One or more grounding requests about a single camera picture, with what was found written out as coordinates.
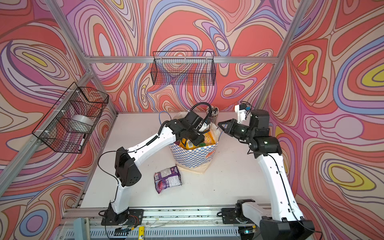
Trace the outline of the yellow mango snack bag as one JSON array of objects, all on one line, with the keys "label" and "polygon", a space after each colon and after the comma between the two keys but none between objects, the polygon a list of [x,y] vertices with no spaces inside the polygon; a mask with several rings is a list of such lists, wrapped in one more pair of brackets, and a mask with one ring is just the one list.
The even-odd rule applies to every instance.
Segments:
[{"label": "yellow mango snack bag", "polygon": [[207,146],[216,144],[214,136],[212,135],[211,132],[205,133],[204,137],[205,137],[204,141],[198,144],[197,146],[187,139],[182,139],[179,143],[179,146],[185,150],[194,150],[196,148],[202,148],[202,147],[207,147]]}]

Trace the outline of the checkered paper bag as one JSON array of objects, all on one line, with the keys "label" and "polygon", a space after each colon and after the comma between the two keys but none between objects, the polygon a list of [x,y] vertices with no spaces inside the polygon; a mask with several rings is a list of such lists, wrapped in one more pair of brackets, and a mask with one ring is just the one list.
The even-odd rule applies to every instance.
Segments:
[{"label": "checkered paper bag", "polygon": [[202,174],[210,166],[219,145],[220,130],[214,122],[210,123],[210,131],[216,141],[215,145],[196,148],[194,150],[185,150],[179,146],[180,142],[169,145],[171,154],[178,168]]}]

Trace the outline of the purple berries snack bag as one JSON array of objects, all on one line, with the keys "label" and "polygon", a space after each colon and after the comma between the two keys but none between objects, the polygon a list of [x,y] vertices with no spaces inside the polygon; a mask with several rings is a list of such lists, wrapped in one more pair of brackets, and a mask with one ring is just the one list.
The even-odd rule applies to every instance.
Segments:
[{"label": "purple berries snack bag", "polygon": [[163,190],[182,186],[181,173],[178,166],[166,168],[154,174],[155,189],[158,194]]}]

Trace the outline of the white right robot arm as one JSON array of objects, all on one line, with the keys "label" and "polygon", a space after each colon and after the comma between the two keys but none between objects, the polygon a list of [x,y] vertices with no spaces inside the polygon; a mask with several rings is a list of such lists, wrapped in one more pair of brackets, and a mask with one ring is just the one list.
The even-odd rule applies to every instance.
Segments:
[{"label": "white right robot arm", "polygon": [[235,219],[254,223],[264,240],[306,240],[315,233],[315,226],[305,219],[295,200],[280,143],[270,135],[269,113],[243,104],[237,105],[235,112],[236,119],[219,122],[218,126],[249,147],[248,154],[255,157],[264,173],[271,200],[269,212],[254,200],[238,200],[233,211]]}]

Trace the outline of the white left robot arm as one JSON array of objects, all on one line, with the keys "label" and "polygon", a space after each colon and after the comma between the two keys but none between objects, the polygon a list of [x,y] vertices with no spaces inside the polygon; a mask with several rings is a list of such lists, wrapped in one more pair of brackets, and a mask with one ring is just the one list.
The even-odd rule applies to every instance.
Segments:
[{"label": "white left robot arm", "polygon": [[210,131],[208,117],[202,118],[193,111],[180,119],[171,119],[161,124],[158,132],[142,143],[129,149],[119,148],[115,158],[115,176],[118,180],[115,200],[111,208],[115,214],[121,214],[129,208],[130,187],[142,177],[139,170],[149,157],[183,139],[199,145],[204,141],[204,134]]}]

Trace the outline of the cup of straws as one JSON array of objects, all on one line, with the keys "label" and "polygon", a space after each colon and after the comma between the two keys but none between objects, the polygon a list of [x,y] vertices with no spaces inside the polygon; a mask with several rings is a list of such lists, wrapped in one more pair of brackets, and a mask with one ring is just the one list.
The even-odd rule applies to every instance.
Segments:
[{"label": "cup of straws", "polygon": [[215,118],[219,113],[219,108],[216,106],[207,107],[206,112],[209,118]]}]

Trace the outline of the silver bowl in basket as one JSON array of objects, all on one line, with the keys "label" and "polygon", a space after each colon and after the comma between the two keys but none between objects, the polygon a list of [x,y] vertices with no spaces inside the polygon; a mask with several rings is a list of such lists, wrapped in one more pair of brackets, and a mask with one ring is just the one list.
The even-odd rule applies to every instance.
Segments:
[{"label": "silver bowl in basket", "polygon": [[85,127],[92,127],[94,125],[94,121],[84,115],[74,115],[72,120],[82,124]]}]

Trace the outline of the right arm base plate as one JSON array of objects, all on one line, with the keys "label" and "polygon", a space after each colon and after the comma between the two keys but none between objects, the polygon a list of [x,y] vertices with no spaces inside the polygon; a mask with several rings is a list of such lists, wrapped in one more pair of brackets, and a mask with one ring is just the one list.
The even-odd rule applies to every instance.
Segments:
[{"label": "right arm base plate", "polygon": [[240,210],[236,208],[222,208],[217,217],[222,218],[223,224],[253,224],[253,222],[244,217]]}]

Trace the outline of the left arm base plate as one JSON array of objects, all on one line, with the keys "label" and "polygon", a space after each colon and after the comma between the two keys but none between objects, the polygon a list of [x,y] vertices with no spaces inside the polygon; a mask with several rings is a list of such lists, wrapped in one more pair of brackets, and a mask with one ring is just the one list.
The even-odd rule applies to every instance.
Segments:
[{"label": "left arm base plate", "polygon": [[136,227],[142,224],[143,209],[127,209],[120,214],[116,214],[111,206],[107,210],[99,212],[102,217],[102,226],[125,226]]}]

